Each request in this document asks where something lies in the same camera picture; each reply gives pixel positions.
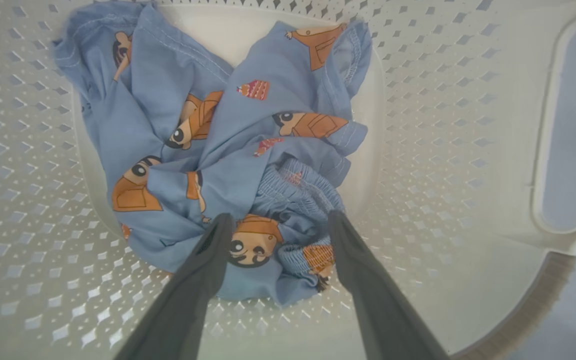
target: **blue fabric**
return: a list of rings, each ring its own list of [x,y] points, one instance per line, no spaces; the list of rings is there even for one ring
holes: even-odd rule
[[[236,238],[256,236],[245,230],[252,225],[278,232],[259,237],[273,241],[267,259],[236,259],[233,250],[218,296],[289,305],[321,289],[305,249],[330,247],[327,214],[343,210],[335,187],[367,132],[352,121],[350,98],[371,53],[365,23],[326,31],[321,43],[278,22],[233,69],[151,3],[100,2],[71,14],[55,63],[80,93],[107,200],[137,255],[174,272],[226,212],[240,221],[233,249]],[[182,147],[171,141],[189,133],[191,98],[203,101],[193,116],[211,122]]]

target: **laundry basket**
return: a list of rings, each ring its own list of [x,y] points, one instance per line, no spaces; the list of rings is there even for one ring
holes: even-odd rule
[[[109,359],[169,280],[97,195],[77,94],[51,59],[87,3],[0,0],[0,360]],[[538,325],[576,255],[576,170],[558,163],[576,0],[158,3],[183,30],[224,12],[368,22],[379,105],[355,113],[375,151],[350,158],[367,169],[340,191],[352,223],[453,358],[500,358]],[[283,309],[211,301],[199,359],[265,358],[365,358],[334,275]]]

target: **blue garment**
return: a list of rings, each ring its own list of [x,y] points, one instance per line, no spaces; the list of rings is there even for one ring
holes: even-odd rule
[[[335,187],[367,132],[350,107],[370,63],[365,23],[278,22],[233,69],[153,4],[100,2],[54,45],[137,255],[174,272],[227,212],[238,227],[217,296],[289,305],[322,289],[327,214],[343,210]]]

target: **perforated basket wall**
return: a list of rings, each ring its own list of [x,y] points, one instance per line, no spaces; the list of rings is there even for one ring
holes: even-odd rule
[[[100,222],[88,195],[73,124],[75,94],[49,50],[68,13],[87,3],[0,0],[0,359],[110,358],[168,280]],[[543,259],[524,244],[488,240],[487,224],[478,221],[496,171],[503,169],[497,165],[509,126],[505,105],[514,96],[505,87],[507,44],[500,34],[530,7],[573,2],[182,3],[368,22],[384,70],[386,109],[383,127],[370,129],[382,136],[379,180],[370,207],[352,220],[446,350],[460,351],[493,330],[542,266],[531,260]],[[565,23],[566,16],[557,19]],[[553,28],[551,42],[558,31]],[[521,278],[518,290],[473,290],[487,280],[478,278],[478,267],[504,256],[526,265],[509,266],[493,280],[503,287],[503,280]],[[475,299],[468,299],[470,291]],[[478,313],[473,304],[487,296],[505,305]],[[473,318],[462,319],[466,312]],[[278,357],[315,343],[311,347],[327,349],[316,358],[356,359],[363,356],[357,331],[352,297],[333,279],[329,291],[288,309],[265,299],[215,299],[202,351],[257,359],[263,351],[243,349],[256,342],[269,347],[272,339]],[[347,341],[339,341],[342,333]],[[340,351],[345,344],[358,350]]]

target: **white plastic basket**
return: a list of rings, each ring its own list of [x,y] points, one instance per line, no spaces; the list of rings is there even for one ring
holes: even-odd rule
[[[368,22],[373,73],[353,105],[370,137],[341,188],[354,225],[454,358],[502,356],[538,324],[576,255],[576,228],[542,215],[576,0],[158,2],[231,62],[246,46],[194,33],[224,13],[259,34],[277,19]],[[51,60],[87,3],[0,0],[1,360],[108,359],[168,279],[121,238],[77,96]],[[199,358],[364,358],[352,297],[331,284],[286,309],[211,301]]]

